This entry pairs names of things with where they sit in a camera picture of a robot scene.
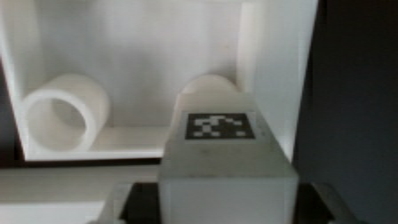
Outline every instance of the white box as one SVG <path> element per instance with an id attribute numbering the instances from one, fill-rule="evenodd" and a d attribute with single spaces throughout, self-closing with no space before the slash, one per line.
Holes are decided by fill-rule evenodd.
<path id="1" fill-rule="evenodd" d="M 316 0 L 0 0 L 0 53 L 24 159 L 159 157 L 175 96 L 204 74 L 227 77 L 254 93 L 291 158 L 314 12 Z M 44 111 L 51 122 L 30 114 L 26 97 L 65 73 L 104 90 L 104 124 L 71 102 L 106 102 L 106 97 L 67 101 L 49 94 L 37 114 Z M 90 111 L 104 114 L 106 108 Z M 92 128 L 85 118 L 95 120 Z M 55 125 L 56 119 L 78 131 Z M 42 124 L 33 131 L 28 120 Z"/>
<path id="2" fill-rule="evenodd" d="M 159 166 L 163 224 L 291 224 L 298 175 L 250 99 L 250 94 L 232 92 L 179 97 Z M 209 129 L 222 130 L 220 137 L 207 133 L 191 137 L 202 127 L 191 116 L 243 116 L 250 128 L 218 118 Z M 252 130 L 252 137 L 223 139 L 232 126 L 246 133 Z"/>

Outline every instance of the white cylinder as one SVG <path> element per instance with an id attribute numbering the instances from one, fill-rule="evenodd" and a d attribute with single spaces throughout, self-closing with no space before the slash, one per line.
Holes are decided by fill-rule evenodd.
<path id="1" fill-rule="evenodd" d="M 94 80 L 76 74 L 58 76 L 23 100 L 28 148 L 88 150 L 108 111 L 108 95 Z"/>
<path id="2" fill-rule="evenodd" d="M 190 94 L 197 92 L 236 92 L 236 85 L 230 83 L 225 77 L 220 75 L 202 75 L 195 78 L 182 88 L 181 93 Z"/>

